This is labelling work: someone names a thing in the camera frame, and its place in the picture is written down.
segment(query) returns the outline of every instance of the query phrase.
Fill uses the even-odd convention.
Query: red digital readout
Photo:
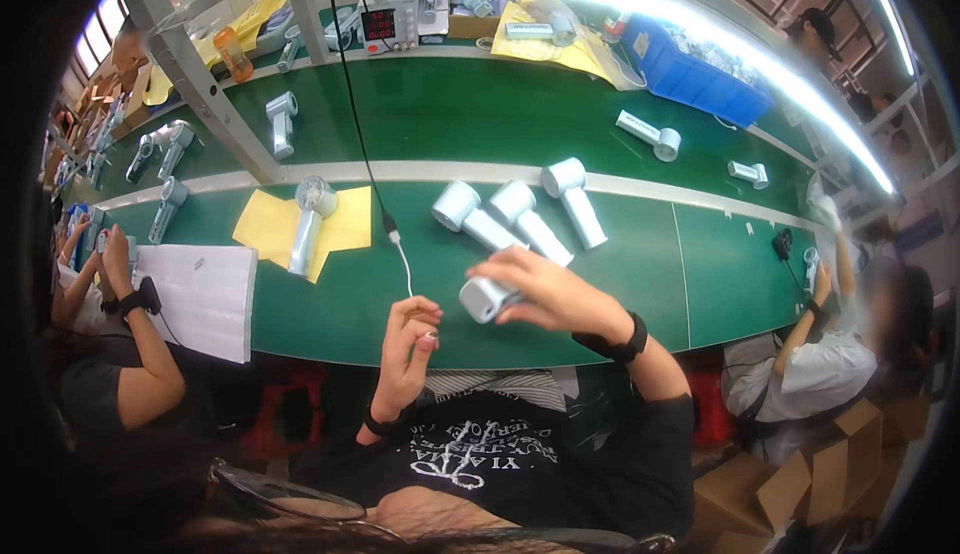
[[[363,31],[366,35],[366,41],[390,39],[397,36],[397,27],[394,24],[394,11],[392,9],[364,12],[361,14],[361,20],[363,21]]]

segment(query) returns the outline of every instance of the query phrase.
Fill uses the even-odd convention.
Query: white cable
[[[396,245],[396,248],[400,250],[400,258],[403,259],[403,268],[407,271],[407,294],[411,297],[414,296],[414,290],[410,287],[410,265],[407,264],[407,254],[403,253],[403,246],[401,245],[401,234],[399,231],[390,231],[388,235],[390,241]]]
[[[714,119],[716,122],[720,123],[722,126],[728,128],[728,129],[730,129],[730,130],[737,130],[737,127],[736,127],[736,126],[734,126],[734,125],[728,125],[727,123],[724,123],[723,121],[720,120],[720,118],[719,118],[716,114],[714,114],[713,119]]]

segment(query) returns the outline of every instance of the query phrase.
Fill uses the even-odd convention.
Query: hand
[[[423,296],[409,297],[390,308],[380,359],[380,380],[369,406],[373,420],[396,420],[424,390],[427,362],[430,354],[440,347],[437,324],[443,313],[437,304]]]
[[[831,270],[829,264],[821,260],[817,264],[817,278],[814,281],[813,301],[817,302],[818,306],[824,305],[824,302],[827,301],[827,296],[831,294],[833,288],[834,272]]]
[[[527,249],[502,249],[466,276],[512,285],[527,299],[501,311],[497,324],[526,320],[551,331],[593,333],[611,345],[626,344],[634,333],[634,321],[620,302]]]
[[[106,245],[103,246],[103,270],[106,278],[113,285],[113,291],[120,299],[134,292],[130,283],[128,271],[130,263],[130,245],[127,236],[119,224],[114,224],[106,235]]]
[[[84,231],[86,231],[89,226],[90,226],[90,216],[88,216],[86,212],[83,212],[82,214],[79,215],[79,218],[77,219],[77,224],[73,225],[73,233],[71,233],[71,235],[73,234],[83,235]]]

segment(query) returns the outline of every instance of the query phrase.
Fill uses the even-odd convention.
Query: red stool
[[[717,370],[686,375],[693,395],[693,444],[697,447],[721,445],[734,436],[734,416],[727,411],[720,394],[720,374]]]

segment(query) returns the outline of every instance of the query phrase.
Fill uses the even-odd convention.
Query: finger
[[[419,310],[411,315],[408,315],[407,320],[419,320],[429,324],[438,324],[440,322],[440,317],[443,314],[443,312],[428,312],[426,310]]]
[[[404,373],[405,377],[418,381],[426,378],[426,367],[430,363],[430,354],[440,347],[440,336],[431,331],[416,339],[414,351],[410,355],[410,366]]]
[[[509,306],[496,316],[497,324],[505,324],[516,320],[529,322],[530,324],[535,324],[549,331],[557,327],[557,320],[552,314],[539,306],[525,302]]]
[[[387,319],[387,336],[396,335],[401,332],[403,326],[407,323],[407,317],[417,310],[426,312],[436,312],[440,306],[430,301],[424,296],[413,296],[395,302],[390,307],[390,317]]]
[[[533,276],[514,264],[498,262],[481,262],[466,271],[466,276],[488,276],[501,285],[507,284],[521,290],[524,295],[533,286]]]
[[[533,271],[544,259],[527,248],[510,246],[510,248],[498,249],[487,260],[502,264],[516,264],[524,270]]]

